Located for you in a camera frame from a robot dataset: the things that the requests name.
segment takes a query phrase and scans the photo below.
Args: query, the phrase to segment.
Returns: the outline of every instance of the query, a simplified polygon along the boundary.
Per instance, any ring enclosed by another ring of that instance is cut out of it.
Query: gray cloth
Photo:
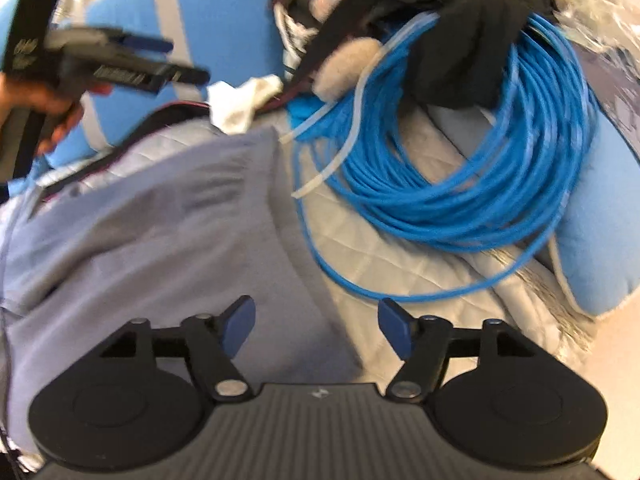
[[[308,253],[273,130],[213,142],[89,194],[19,211],[4,277],[8,431],[35,450],[28,407],[134,317],[177,326],[242,294],[257,305],[234,360],[253,384],[345,382],[360,364]]]

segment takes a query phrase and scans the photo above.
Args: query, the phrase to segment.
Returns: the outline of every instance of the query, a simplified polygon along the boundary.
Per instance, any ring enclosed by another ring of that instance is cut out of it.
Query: white quilted fabric
[[[288,131],[282,113],[257,121],[257,125],[265,123],[272,124],[281,134]],[[401,126],[412,160],[429,179],[441,179],[462,163],[462,156],[415,107],[403,114]],[[108,170],[86,178],[79,184],[79,190],[87,192],[106,186],[215,134],[210,124],[203,121],[153,134]],[[310,160],[305,161],[303,168],[306,178],[315,174]],[[58,180],[69,172],[70,169],[49,173],[41,184]],[[474,282],[502,270],[518,251],[507,248],[459,258],[380,234],[326,186],[304,200],[314,239],[329,263],[348,280],[389,294],[425,293]],[[5,206],[4,213],[10,204]],[[43,209],[54,204],[52,200]],[[354,297],[329,279],[327,283],[364,363],[362,380],[377,382],[383,388],[401,362],[378,329],[375,302]],[[594,336],[594,323],[572,312],[555,277],[537,262],[490,290],[405,307],[414,316],[435,314],[466,328],[479,328],[489,317],[505,319],[574,368],[580,367]],[[473,366],[473,360],[453,360],[449,376]]]

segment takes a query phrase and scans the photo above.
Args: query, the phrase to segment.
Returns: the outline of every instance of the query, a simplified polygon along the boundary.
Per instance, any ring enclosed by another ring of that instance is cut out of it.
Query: logo
[[[324,388],[318,388],[316,391],[311,392],[311,396],[315,397],[316,399],[322,400],[325,397],[330,396],[331,393],[329,393],[328,390],[325,390]]]
[[[31,54],[38,46],[38,40],[20,40],[14,47],[14,56]]]
[[[98,70],[94,72],[96,77],[108,79],[116,83],[124,83],[129,85],[137,85],[145,80],[145,74],[132,72],[123,68],[113,68],[110,66],[100,65]]]

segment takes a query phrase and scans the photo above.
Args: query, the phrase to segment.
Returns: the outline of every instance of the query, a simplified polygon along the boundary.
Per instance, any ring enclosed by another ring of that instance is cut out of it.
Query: tangled wires
[[[303,144],[319,171],[293,194],[316,261],[339,285],[374,300],[453,298],[495,285],[528,262],[562,218],[596,125],[597,104],[570,44],[549,22],[531,16],[511,47],[494,126],[466,164],[430,184],[402,146],[397,113],[410,46],[436,20],[426,13],[412,19],[353,92],[290,135],[298,141],[296,188]],[[443,251],[473,253],[532,241],[511,267],[471,285],[413,296],[367,290],[342,277],[314,245],[300,199],[322,182],[379,230]]]

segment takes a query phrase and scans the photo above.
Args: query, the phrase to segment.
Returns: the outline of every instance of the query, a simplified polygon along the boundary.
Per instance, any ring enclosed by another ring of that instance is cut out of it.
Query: blue lever
[[[147,50],[162,54],[168,54],[174,49],[174,42],[171,40],[152,38],[150,36],[134,36],[132,34],[124,37],[122,44],[134,50]]]
[[[406,361],[414,349],[417,321],[395,301],[385,298],[378,302],[378,326],[396,355]]]
[[[255,326],[255,302],[249,296],[241,296],[218,318],[222,349],[233,358]]]

